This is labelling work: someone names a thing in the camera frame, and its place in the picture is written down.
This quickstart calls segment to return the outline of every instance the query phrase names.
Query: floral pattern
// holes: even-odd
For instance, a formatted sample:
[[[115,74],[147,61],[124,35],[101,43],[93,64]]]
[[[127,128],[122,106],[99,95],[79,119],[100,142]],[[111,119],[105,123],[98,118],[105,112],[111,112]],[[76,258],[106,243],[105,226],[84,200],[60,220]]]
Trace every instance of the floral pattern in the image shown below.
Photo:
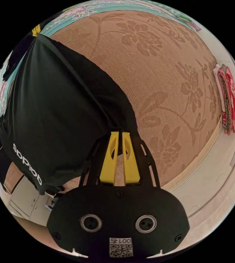
[[[209,98],[211,100],[210,112],[211,112],[211,119],[213,120],[214,119],[214,114],[216,112],[216,98],[215,98],[215,95],[214,95],[214,86],[211,83],[211,81],[210,81],[210,84],[209,84],[209,90],[210,90],[210,97]]]
[[[175,67],[186,80],[186,82],[181,84],[181,92],[184,95],[188,95],[187,104],[190,104],[192,112],[195,112],[197,106],[201,108],[201,97],[203,96],[203,92],[199,88],[198,73],[196,73],[196,70],[192,66],[186,64],[182,65],[180,62],[178,62],[178,65],[175,65]]]
[[[81,48],[85,43],[84,40],[91,35],[91,33],[80,33],[79,28],[74,29],[73,34],[76,36],[74,44],[77,46],[77,48]]]
[[[138,16],[148,18],[150,21],[156,22],[161,27],[167,27],[171,28],[170,25],[164,21],[162,21],[158,16],[155,16],[153,14],[147,14],[147,13],[137,13]]]
[[[168,168],[176,162],[181,146],[176,142],[180,131],[180,126],[170,131],[170,127],[166,124],[162,129],[162,138],[153,137],[149,145],[152,149],[156,149],[152,153],[157,166],[164,174]]]
[[[117,23],[116,25],[121,28],[120,32],[125,34],[121,40],[122,44],[132,45],[135,43],[142,55],[157,56],[157,51],[162,48],[160,38],[150,32],[147,25],[139,25],[133,21],[127,21],[127,24]]]
[[[198,46],[196,42],[189,36],[188,32],[184,31],[182,28],[179,28],[180,32],[184,35],[185,39],[191,43],[191,45],[195,48],[198,49]]]
[[[87,6],[74,8],[68,12],[62,13],[60,16],[58,16],[56,19],[54,19],[54,21],[58,21],[58,20],[61,20],[62,18],[66,18],[66,17],[72,16],[72,15],[78,14],[82,11],[85,11],[86,9],[87,9]]]
[[[159,5],[155,2],[148,3],[147,1],[139,0],[95,0],[77,4],[69,10],[66,10],[52,22],[48,23],[41,31],[41,34],[50,37],[58,30],[83,17],[87,17],[95,13],[116,11],[119,10],[120,6],[126,6],[126,9],[128,10],[137,11],[142,11],[142,9],[145,8],[145,11],[147,13],[169,18],[171,21],[178,22],[187,27],[188,29],[192,30],[186,23],[178,19],[178,17],[175,14],[173,14],[179,13],[178,11],[173,11],[172,8],[167,7],[165,5]]]
[[[205,138],[206,143],[209,141],[209,139],[212,136],[212,134],[213,134],[213,130],[208,131],[207,136]]]

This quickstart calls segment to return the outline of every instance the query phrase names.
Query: cabinet door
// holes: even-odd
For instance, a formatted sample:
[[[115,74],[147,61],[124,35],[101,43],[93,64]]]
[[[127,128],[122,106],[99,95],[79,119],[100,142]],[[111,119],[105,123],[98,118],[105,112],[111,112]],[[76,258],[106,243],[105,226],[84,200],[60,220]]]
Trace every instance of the cabinet door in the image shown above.
[[[8,205],[8,210],[11,214],[15,216],[29,220],[29,217],[25,213],[23,213],[12,201],[10,201]]]
[[[26,177],[23,177],[13,191],[11,201],[30,217],[38,197],[38,191]]]
[[[46,208],[45,205],[51,205],[51,200],[53,199],[46,194],[40,195],[37,199],[37,202],[35,203],[30,221],[39,225],[46,226],[51,211]]]

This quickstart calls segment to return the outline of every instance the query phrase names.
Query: label sticker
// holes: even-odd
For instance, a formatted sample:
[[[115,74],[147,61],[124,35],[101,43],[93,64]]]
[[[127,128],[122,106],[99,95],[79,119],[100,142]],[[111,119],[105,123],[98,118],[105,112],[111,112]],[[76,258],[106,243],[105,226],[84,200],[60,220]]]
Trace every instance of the label sticker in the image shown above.
[[[109,238],[109,256],[111,258],[133,257],[131,238]]]

